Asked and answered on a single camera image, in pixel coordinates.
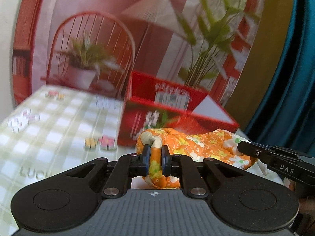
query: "circular pad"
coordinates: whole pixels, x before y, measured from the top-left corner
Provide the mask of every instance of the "circular pad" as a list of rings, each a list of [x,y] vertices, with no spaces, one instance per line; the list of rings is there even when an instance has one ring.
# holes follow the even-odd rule
[[[241,193],[239,200],[245,207],[253,210],[270,209],[277,202],[271,192],[261,189],[246,190]]]
[[[12,198],[11,212],[20,228],[40,233],[64,231],[95,212],[97,194],[83,180],[52,179],[24,187]]]
[[[45,190],[35,195],[34,204],[43,210],[57,210],[66,206],[70,201],[69,193],[63,190]]]
[[[225,181],[213,194],[218,216],[243,231],[272,232],[294,221],[299,201],[286,187],[259,177],[241,176]]]

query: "yellow wall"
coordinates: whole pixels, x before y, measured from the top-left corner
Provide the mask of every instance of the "yellow wall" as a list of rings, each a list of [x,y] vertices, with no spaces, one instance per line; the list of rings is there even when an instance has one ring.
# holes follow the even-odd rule
[[[278,65],[293,0],[265,0],[255,41],[225,109],[244,129],[261,102]]]

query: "red chair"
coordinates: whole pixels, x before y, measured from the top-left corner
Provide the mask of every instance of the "red chair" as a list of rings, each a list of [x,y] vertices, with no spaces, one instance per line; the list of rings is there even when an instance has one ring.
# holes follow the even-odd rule
[[[47,75],[41,78],[47,84],[62,85],[72,88],[67,82],[68,64],[66,58],[58,52],[68,51],[71,38],[82,39],[88,36],[93,42],[103,44],[116,59],[120,70],[111,69],[102,72],[99,81],[92,83],[87,91],[110,97],[121,97],[124,84],[134,64],[135,44],[128,28],[111,14],[81,12],[66,19],[56,31],[51,47]]]

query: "lamp shade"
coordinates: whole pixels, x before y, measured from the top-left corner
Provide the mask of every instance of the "lamp shade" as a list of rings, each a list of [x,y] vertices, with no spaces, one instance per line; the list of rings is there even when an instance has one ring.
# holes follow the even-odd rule
[[[140,0],[125,9],[122,15],[147,21],[184,35],[170,0]]]

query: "potted plant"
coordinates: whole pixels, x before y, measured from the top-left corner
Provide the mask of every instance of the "potted plant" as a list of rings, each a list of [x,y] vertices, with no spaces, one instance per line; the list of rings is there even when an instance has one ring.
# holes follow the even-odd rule
[[[250,17],[256,23],[259,22],[259,18],[244,11],[244,0],[233,1],[237,2],[222,0],[225,14],[218,17],[211,11],[207,0],[199,0],[202,11],[197,15],[196,31],[190,27],[183,15],[177,15],[177,20],[185,32],[183,38],[189,43],[192,52],[189,67],[181,67],[178,73],[186,86],[202,89],[200,85],[202,80],[215,78],[218,74],[227,79],[218,57],[226,53],[232,54],[231,43],[234,38],[240,40],[244,46],[250,47],[237,30],[231,30],[230,22],[240,15]]]
[[[86,36],[70,41],[68,50],[58,52],[67,63],[66,78],[70,87],[87,90],[93,81],[98,82],[101,72],[121,70],[104,45],[92,43]]]

